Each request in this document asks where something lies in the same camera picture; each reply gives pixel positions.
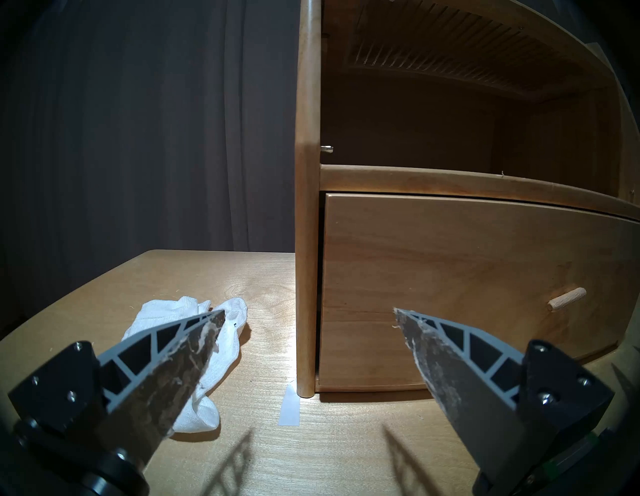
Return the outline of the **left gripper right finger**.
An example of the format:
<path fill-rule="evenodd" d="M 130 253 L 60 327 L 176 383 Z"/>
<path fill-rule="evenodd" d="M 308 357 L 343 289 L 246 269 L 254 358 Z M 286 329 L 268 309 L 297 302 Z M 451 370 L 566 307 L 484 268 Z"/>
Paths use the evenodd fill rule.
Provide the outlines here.
<path fill-rule="evenodd" d="M 482 329 L 394 309 L 415 365 L 479 468 L 473 495 L 560 495 L 610 431 L 615 393 L 539 339 L 525 353 Z"/>

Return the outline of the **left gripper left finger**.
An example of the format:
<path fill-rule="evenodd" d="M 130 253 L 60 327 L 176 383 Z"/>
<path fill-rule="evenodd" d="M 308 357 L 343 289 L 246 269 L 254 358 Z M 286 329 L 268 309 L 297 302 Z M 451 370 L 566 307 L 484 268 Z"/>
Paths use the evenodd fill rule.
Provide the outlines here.
<path fill-rule="evenodd" d="M 12 435 L 72 495 L 148 495 L 142 472 L 217 351 L 222 309 L 145 329 L 97 356 L 75 341 L 9 393 Z"/>

